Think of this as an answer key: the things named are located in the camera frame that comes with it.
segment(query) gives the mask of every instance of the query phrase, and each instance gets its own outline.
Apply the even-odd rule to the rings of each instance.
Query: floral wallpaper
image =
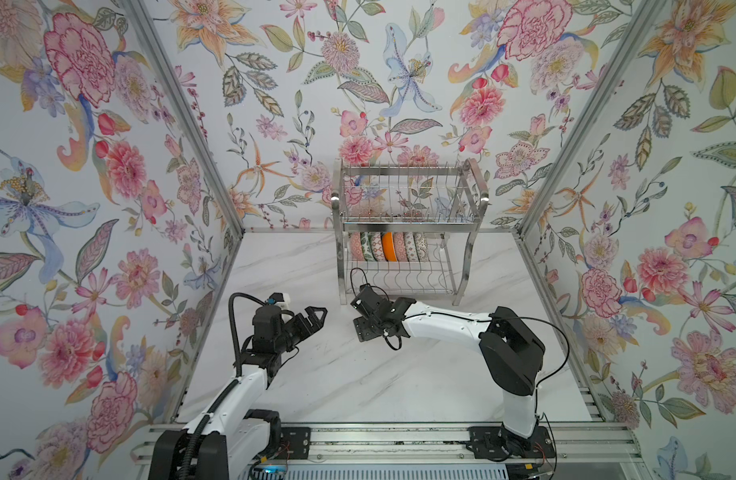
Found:
[[[736,478],[736,0],[672,0],[528,236],[657,478]]]
[[[237,244],[116,0],[0,0],[0,478],[126,476]]]
[[[516,225],[637,5],[160,0],[147,7],[171,62],[195,74],[184,76],[192,108],[252,230],[330,226],[336,159],[431,166],[475,158],[492,192],[487,226]],[[436,189],[427,181],[412,179],[406,197],[376,178],[352,178],[349,206],[388,217],[447,216],[449,198],[431,198]]]

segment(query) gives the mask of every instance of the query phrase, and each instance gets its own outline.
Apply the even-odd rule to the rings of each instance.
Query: metal dish rack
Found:
[[[390,296],[419,300],[448,296],[458,305],[469,282],[471,252],[489,199],[488,185],[474,159],[441,167],[354,167],[337,160],[331,207],[341,304],[346,304],[347,294],[354,294],[349,273],[361,268],[368,282]],[[349,234],[354,232],[423,232],[429,262],[359,261],[349,248]],[[469,233],[458,285],[446,236],[457,232]]]

